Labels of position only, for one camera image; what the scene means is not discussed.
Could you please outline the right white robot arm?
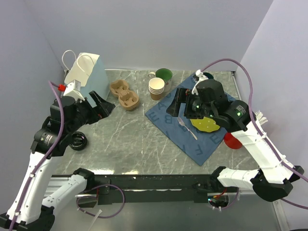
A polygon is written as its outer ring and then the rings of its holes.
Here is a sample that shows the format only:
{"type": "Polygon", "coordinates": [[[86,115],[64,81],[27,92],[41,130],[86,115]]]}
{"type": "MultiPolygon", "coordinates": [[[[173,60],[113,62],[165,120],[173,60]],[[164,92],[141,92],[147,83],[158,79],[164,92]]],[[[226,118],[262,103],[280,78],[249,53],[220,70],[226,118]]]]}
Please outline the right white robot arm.
{"type": "Polygon", "coordinates": [[[249,112],[248,104],[240,100],[229,101],[220,82],[204,80],[195,89],[196,93],[178,88],[166,112],[177,117],[181,104],[185,104],[183,115],[187,119],[213,119],[246,148],[259,166],[255,170],[218,167],[211,174],[211,188],[216,192],[226,187],[246,188],[268,202],[287,197],[293,189],[292,182],[304,173],[303,168],[294,166],[279,153],[256,116],[249,112]]]}

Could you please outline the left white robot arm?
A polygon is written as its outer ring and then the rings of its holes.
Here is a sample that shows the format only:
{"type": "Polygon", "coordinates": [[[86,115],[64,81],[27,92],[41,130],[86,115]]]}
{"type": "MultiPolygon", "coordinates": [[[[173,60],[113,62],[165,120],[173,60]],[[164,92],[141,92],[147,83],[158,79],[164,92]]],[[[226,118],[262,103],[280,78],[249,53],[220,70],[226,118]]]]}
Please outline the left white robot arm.
{"type": "Polygon", "coordinates": [[[96,103],[71,96],[57,97],[50,106],[50,115],[34,135],[27,172],[18,195],[10,209],[1,214],[0,226],[10,231],[49,231],[56,214],[71,198],[95,189],[95,174],[79,168],[68,182],[45,197],[45,192],[56,166],[67,146],[73,143],[73,134],[83,125],[91,125],[108,117],[115,108],[95,91],[90,92],[96,103]]]}

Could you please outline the brown pulp cup carrier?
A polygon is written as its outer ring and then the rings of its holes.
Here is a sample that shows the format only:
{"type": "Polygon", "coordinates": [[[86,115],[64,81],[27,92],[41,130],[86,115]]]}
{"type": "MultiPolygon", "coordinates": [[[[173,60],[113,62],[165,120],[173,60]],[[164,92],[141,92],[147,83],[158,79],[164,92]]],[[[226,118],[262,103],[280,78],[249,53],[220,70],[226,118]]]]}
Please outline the brown pulp cup carrier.
{"type": "Polygon", "coordinates": [[[109,88],[112,95],[118,98],[119,104],[125,110],[131,111],[139,105],[140,101],[137,93],[129,89],[129,85],[125,80],[116,80],[110,84],[109,88]]]}

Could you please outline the stack of brown paper cups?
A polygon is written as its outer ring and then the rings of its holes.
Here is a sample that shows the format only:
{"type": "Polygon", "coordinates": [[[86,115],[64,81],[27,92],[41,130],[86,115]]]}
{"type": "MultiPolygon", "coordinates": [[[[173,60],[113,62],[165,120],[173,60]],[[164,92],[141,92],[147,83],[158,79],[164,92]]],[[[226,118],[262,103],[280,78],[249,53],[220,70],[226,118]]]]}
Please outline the stack of brown paper cups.
{"type": "Polygon", "coordinates": [[[152,100],[158,101],[162,98],[165,89],[165,82],[163,79],[154,77],[149,81],[149,92],[152,100]]]}

